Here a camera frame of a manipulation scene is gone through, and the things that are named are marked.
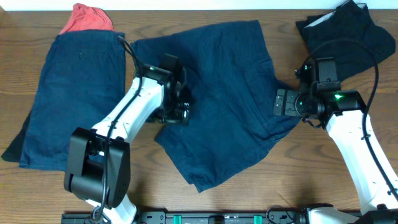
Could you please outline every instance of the blue cloth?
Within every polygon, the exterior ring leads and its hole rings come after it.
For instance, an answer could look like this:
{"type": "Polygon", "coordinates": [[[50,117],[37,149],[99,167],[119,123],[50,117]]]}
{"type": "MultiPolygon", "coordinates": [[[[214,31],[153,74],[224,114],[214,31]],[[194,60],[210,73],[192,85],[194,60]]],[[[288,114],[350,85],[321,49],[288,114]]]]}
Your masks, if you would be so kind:
{"type": "Polygon", "coordinates": [[[156,137],[189,184],[202,192],[265,158],[299,119],[274,116],[278,88],[258,21],[227,22],[132,43],[144,63],[178,56],[192,93],[189,126],[156,137]]]}
{"type": "Polygon", "coordinates": [[[126,58],[116,33],[58,35],[40,75],[20,167],[65,170],[70,136],[90,129],[124,96],[126,58]]]}

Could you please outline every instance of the pink cloth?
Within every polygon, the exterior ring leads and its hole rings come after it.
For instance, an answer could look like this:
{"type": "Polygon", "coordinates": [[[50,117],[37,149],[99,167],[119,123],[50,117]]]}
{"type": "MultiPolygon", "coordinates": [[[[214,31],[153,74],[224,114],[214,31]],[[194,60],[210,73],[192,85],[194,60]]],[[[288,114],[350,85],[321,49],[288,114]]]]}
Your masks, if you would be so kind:
{"type": "Polygon", "coordinates": [[[61,30],[60,34],[87,29],[114,31],[111,19],[102,9],[76,3],[73,5],[72,15],[68,23],[61,30]]]}

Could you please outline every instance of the white wall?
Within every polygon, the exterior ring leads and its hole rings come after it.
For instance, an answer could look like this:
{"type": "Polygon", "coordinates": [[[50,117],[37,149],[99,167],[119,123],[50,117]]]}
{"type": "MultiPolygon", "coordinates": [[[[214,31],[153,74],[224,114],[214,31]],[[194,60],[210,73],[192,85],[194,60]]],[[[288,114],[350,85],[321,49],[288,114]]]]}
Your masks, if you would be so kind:
{"type": "MultiPolygon", "coordinates": [[[[398,0],[354,0],[370,9],[398,9],[398,0]]],[[[104,10],[334,9],[345,0],[0,0],[6,11],[71,10],[80,2],[104,10]]]]}

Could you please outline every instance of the green light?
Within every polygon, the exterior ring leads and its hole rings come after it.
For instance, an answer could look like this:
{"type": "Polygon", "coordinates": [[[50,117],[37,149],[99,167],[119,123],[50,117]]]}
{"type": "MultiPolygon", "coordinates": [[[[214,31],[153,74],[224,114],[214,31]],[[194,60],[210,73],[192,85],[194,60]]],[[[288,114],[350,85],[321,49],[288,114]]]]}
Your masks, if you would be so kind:
{"type": "Polygon", "coordinates": [[[335,94],[335,98],[336,100],[339,100],[340,98],[342,98],[343,96],[339,95],[339,94],[335,94]]]}

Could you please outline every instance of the wooden table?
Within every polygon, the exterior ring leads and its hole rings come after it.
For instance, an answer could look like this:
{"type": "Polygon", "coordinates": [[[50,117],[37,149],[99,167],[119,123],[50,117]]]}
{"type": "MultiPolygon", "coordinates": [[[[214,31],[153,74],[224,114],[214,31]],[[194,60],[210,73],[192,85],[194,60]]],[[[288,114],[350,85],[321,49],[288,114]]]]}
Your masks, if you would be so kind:
{"type": "MultiPolygon", "coordinates": [[[[298,86],[294,70],[307,56],[295,21],[327,11],[118,11],[107,12],[130,41],[173,34],[226,21],[260,20],[278,79],[298,86]]],[[[8,12],[0,15],[0,153],[19,132],[33,101],[45,56],[70,12],[8,12]]],[[[398,39],[398,11],[371,11],[375,23],[398,39]]],[[[380,64],[380,83],[370,115],[377,138],[398,171],[398,54],[380,64]]],[[[133,65],[127,60],[127,82],[133,65]]],[[[343,82],[367,100],[370,69],[343,82]]],[[[140,207],[170,211],[265,210],[328,202],[342,210],[359,208],[353,181],[326,131],[299,124],[257,165],[219,187],[198,194],[165,151],[153,141],[159,124],[145,124],[131,152],[129,197],[140,207]]],[[[89,211],[63,189],[63,172],[20,169],[0,161],[0,222],[59,223],[64,211],[89,211]]]]}

